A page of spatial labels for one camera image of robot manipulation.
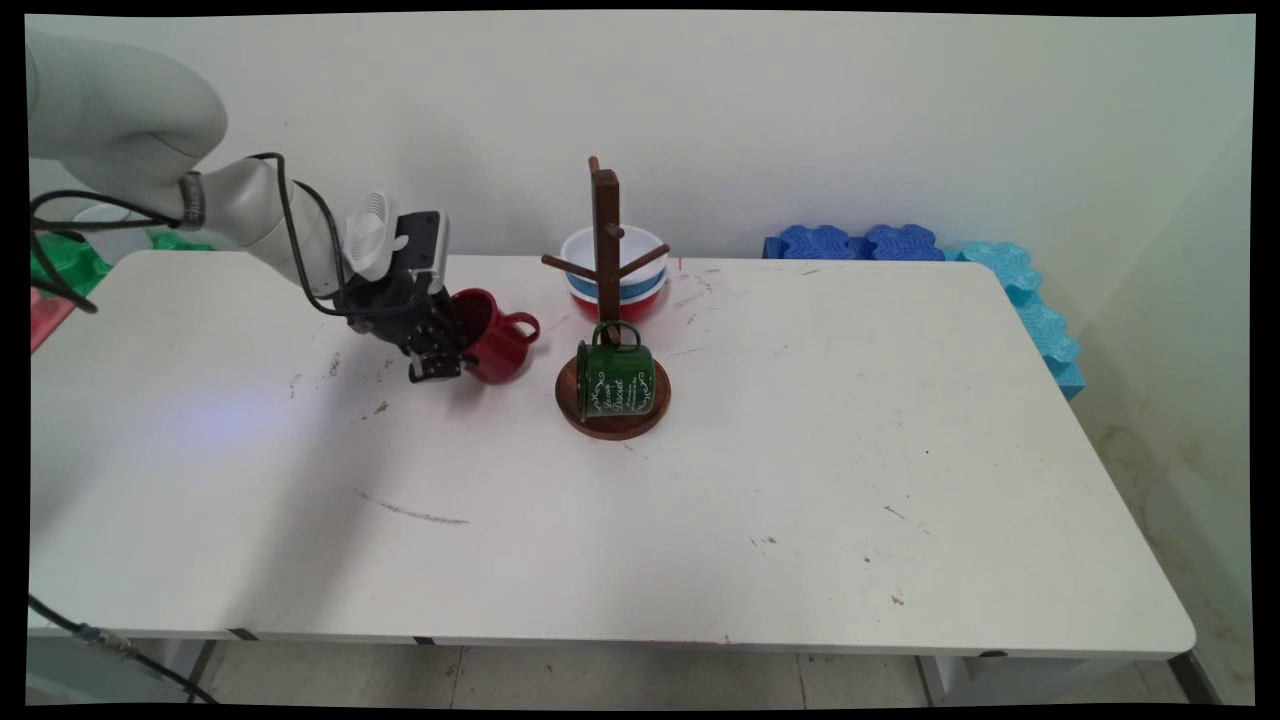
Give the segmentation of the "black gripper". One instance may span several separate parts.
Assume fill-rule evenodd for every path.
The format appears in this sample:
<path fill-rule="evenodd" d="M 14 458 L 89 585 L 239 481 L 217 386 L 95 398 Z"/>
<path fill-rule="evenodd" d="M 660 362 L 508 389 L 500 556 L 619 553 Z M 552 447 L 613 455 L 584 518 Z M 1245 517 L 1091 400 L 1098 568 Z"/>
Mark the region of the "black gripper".
<path fill-rule="evenodd" d="M 451 297 L 430 272 L 389 272 L 379 281 L 355 277 L 338 310 L 410 357 L 411 383 L 448 380 L 463 370 L 463 350 L 490 324 L 489 297 Z"/>

